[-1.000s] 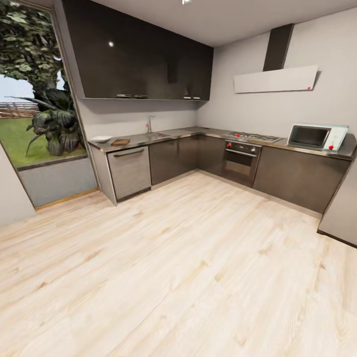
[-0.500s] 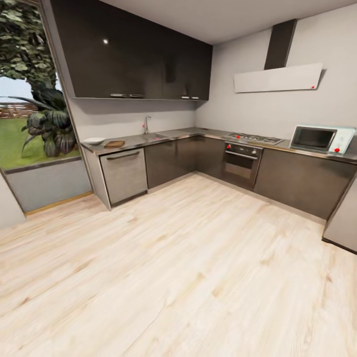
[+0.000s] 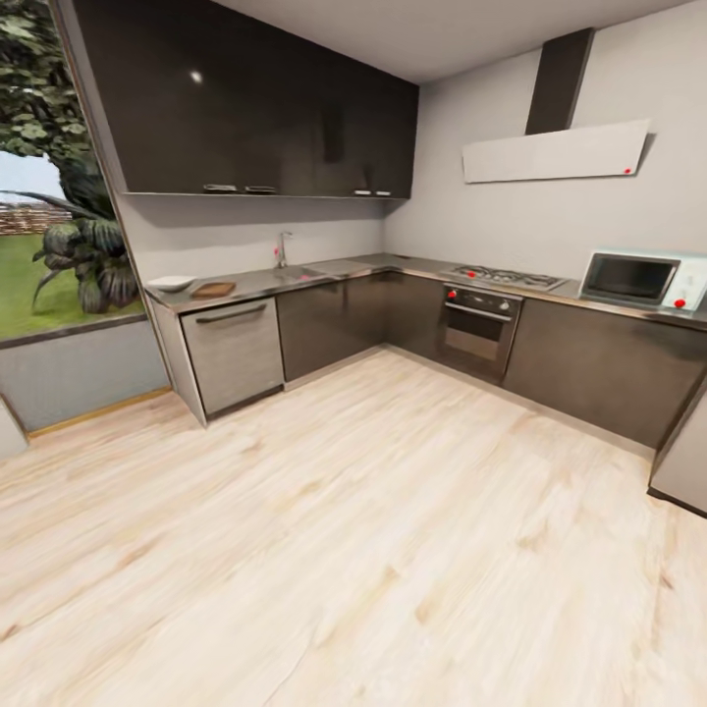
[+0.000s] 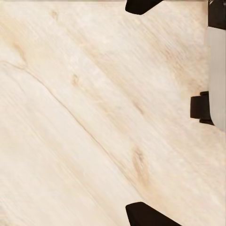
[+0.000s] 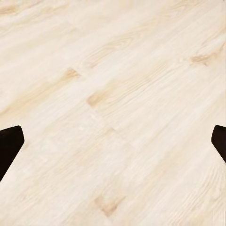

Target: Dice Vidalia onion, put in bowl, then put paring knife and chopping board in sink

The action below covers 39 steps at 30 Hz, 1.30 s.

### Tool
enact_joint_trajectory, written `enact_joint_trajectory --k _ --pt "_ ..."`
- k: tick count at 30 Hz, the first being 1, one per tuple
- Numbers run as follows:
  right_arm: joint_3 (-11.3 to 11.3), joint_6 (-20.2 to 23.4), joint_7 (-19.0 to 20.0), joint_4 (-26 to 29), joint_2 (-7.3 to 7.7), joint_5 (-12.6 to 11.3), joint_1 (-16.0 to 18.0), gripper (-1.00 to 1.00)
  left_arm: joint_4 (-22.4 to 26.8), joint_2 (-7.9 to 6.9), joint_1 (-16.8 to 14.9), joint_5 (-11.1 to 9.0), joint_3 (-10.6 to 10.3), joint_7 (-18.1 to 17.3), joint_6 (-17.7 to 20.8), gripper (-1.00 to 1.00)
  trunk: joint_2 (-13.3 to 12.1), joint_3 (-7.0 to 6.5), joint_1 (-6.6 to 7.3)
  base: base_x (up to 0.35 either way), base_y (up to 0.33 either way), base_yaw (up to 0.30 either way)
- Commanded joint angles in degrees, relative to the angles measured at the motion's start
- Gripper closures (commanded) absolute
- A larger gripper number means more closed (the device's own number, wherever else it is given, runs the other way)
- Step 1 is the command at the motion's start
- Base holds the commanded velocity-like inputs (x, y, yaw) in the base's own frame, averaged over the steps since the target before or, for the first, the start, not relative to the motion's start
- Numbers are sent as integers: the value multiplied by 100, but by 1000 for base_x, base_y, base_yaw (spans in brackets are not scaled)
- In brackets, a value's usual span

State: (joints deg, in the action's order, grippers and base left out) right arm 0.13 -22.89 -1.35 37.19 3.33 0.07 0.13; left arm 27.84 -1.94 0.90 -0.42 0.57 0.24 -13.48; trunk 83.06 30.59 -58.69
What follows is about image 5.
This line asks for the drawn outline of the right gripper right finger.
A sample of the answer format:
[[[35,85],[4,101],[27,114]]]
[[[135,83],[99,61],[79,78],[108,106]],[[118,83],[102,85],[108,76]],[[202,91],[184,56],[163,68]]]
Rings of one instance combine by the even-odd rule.
[[[211,142],[226,162],[226,127],[216,125],[212,132]]]

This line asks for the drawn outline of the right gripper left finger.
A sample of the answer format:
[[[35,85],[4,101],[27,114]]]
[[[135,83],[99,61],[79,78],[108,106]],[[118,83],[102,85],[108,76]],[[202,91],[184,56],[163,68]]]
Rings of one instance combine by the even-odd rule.
[[[20,125],[0,130],[0,181],[24,144]]]

